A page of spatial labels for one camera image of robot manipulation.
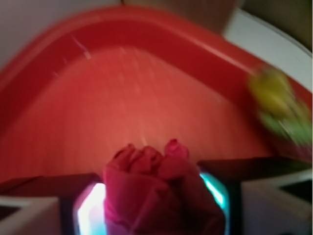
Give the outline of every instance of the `white wall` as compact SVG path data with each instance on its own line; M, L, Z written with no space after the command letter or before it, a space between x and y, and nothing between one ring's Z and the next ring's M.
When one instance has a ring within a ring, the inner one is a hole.
M0 0L0 70L31 40L72 14L120 0Z
M280 68L312 92L312 53L286 33L238 9L224 37Z

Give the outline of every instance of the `red plastic tray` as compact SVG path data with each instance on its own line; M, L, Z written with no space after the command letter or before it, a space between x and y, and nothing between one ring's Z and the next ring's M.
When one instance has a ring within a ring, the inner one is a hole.
M66 20L0 74L0 181L101 172L132 142L191 160L266 157L247 75L264 64L172 15L106 8ZM312 106L312 94L292 81Z

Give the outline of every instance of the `cyan light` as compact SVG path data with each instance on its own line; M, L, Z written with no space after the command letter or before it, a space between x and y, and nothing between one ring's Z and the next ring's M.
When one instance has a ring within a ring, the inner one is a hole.
M105 197L105 185L95 184L77 212L80 235L107 234L103 206Z
M226 217L225 235L229 234L229 196L225 186L215 177L208 173L201 173L201 178L207 189L212 193L216 203L221 207Z

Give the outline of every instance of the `white surface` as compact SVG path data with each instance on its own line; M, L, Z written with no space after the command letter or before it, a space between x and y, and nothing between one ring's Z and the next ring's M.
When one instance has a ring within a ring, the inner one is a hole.
M310 234L312 204L280 189L306 180L312 180L311 169L243 182L243 234Z
M238 9L224 36L281 69L312 92L312 53L287 34Z
M0 234L61 234L59 199L57 197L0 196L0 206L20 207L0 221Z
M84 10L120 0L0 0L0 71L36 36Z

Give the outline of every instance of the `red cloth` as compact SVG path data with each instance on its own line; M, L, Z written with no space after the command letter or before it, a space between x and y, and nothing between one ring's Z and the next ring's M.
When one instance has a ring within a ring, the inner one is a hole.
M223 235L225 217L188 149L172 140L165 157L132 144L108 163L105 220L111 235Z

